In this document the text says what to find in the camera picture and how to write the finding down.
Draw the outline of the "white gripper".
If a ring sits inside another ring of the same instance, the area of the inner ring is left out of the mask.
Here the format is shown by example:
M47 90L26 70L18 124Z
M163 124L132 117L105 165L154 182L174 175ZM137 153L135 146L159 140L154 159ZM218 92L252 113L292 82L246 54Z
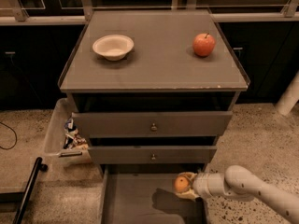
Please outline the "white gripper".
M178 181L192 183L192 189L175 192L180 199L195 201L197 198L207 199L212 196L208 187L208 173L183 172L178 175Z

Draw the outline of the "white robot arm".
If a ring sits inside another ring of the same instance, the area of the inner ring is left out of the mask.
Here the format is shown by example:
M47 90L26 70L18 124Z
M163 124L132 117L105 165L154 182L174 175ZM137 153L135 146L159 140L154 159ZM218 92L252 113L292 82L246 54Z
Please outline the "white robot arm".
M278 102L236 105L218 152L204 172L179 175L179 197L233 204L253 201L265 208L249 222L299 224L299 76Z

